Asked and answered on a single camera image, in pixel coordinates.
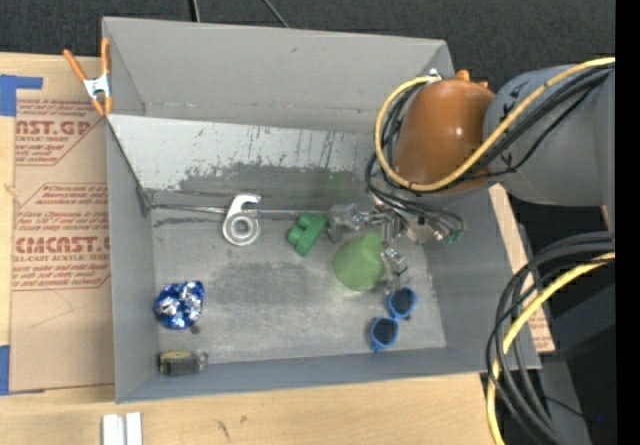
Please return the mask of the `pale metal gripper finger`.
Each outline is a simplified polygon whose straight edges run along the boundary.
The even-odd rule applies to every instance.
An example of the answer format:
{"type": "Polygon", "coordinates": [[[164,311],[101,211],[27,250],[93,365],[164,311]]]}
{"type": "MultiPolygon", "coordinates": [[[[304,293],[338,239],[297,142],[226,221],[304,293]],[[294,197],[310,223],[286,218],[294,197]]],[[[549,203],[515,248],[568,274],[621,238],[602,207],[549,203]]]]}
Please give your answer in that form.
{"type": "Polygon", "coordinates": [[[401,289],[408,269],[406,258],[395,247],[389,246],[382,251],[382,263],[386,291],[391,293],[401,289]]]}
{"type": "Polygon", "coordinates": [[[332,243],[340,243],[347,231],[359,231],[372,220],[371,211],[360,210],[356,203],[332,206],[327,214],[327,234],[332,243]]]}

